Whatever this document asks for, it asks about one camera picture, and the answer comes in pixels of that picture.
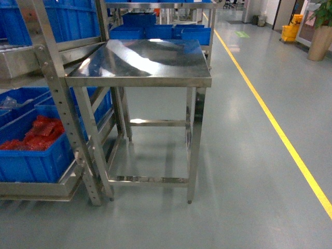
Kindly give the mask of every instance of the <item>rack leg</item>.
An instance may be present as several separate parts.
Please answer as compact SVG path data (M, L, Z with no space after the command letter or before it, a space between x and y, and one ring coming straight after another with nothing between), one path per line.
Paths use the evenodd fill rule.
M87 133L91 136L93 142L93 154L98 167L100 178L103 182L106 195L109 198L114 198L113 187L108 184L107 163L103 151L101 138L99 136L97 124L94 119L93 110L86 87L74 87L75 96L82 115L84 126Z
M195 194L205 93L206 93L206 88L196 88L195 114L193 118L192 138L191 138L191 143L189 144L189 150L191 151L189 157L189 182L188 182L188 191L187 191L187 200L189 204L191 204L193 196Z

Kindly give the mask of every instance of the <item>trash bin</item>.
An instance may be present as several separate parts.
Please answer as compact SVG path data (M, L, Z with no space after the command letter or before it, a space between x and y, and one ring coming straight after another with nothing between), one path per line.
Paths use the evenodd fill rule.
M258 18L259 18L259 16L253 16L253 18L251 20L251 24L252 25L257 25L258 24Z
M266 16L259 16L257 26L264 27L266 18Z

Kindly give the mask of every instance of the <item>floor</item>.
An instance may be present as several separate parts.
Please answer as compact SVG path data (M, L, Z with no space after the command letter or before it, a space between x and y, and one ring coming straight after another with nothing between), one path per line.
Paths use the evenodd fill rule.
M267 27L227 22L241 14L218 11L216 30L331 201L332 60L311 62ZM83 185L68 203L0 201L1 249L330 248L330 217L216 36L212 67L191 205L185 189L117 187L114 202L94 207ZM185 114L184 89L127 93L131 118ZM133 134L118 173L185 176L184 130Z

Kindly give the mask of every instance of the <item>blue crate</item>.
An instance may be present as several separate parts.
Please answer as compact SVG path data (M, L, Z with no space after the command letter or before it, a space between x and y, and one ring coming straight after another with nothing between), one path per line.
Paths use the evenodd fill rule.
M57 113L33 109L0 128L0 144L8 140L23 140L38 115L59 118ZM66 134L62 134L46 151L0 150L0 181L56 183L73 159Z
M206 27L203 29L183 29L181 38L183 40L198 40L200 45L210 44L211 28Z
M96 10L92 0L44 0L56 42L99 36ZM0 22L11 45L31 45L31 39L15 0L0 1Z
M142 27L119 26L109 32L110 39L132 40L144 39L144 29Z
M156 13L127 13L122 19L126 27L153 27L157 21Z
M173 28L173 39L181 39L181 32L183 29L199 29L204 28L204 25L199 24L178 24Z
M88 87L89 96L92 96L96 89L97 89L97 87ZM74 104L77 107L78 116L80 116L80 112L79 112L79 109L78 109L78 104L77 104L77 100L76 100L75 95L74 95L73 88L71 88L71 93L72 93L72 96L73 96ZM38 104L36 104L35 108L38 108L39 106L52 106L52 109L55 109L55 110L57 109L56 106L55 106L54 100L51 96L44 99L43 101L39 102ZM107 111L109 109L111 109L111 107L112 107L112 100L111 100L111 97L110 97L110 92L108 92L106 94L106 96L103 98L102 102L100 103L100 105L98 106L97 110L94 113L94 118L96 120L96 123L98 123L100 120L103 119L103 117L105 116Z
M185 0L159 0L160 3L184 3Z
M172 27L173 25L155 25L153 27L146 27L146 38L172 39Z
M14 118L12 116L11 110L0 109L0 127L4 126L5 124L13 120Z
M129 0L105 0L106 3L128 3Z
M5 29L3 27L2 20L0 19L0 39L5 39L5 38L7 38L7 36L5 33Z
M54 100L52 97L49 97L49 98L45 99L44 101L40 102L39 104L35 105L35 109L40 112L43 112L45 116L52 114L52 113L57 113L57 115L59 115L59 112L57 110L57 107L55 106L55 103L54 103ZM87 130L85 129L83 119L80 116L78 106L76 106L76 111L79 116L78 119L79 119L79 124L81 126L83 136L85 138L85 141L87 141L88 140Z
M131 0L132 3L157 3L158 0Z
M31 111L35 104L51 96L51 93L48 87L23 87L0 94L0 102L8 96L21 106L11 109L9 114L0 115L0 127Z

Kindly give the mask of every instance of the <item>table top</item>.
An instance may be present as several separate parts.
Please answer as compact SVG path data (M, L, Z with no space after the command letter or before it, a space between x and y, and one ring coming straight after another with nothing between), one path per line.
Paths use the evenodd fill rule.
M70 86L210 87L212 79L197 40L151 39L109 40L66 81Z

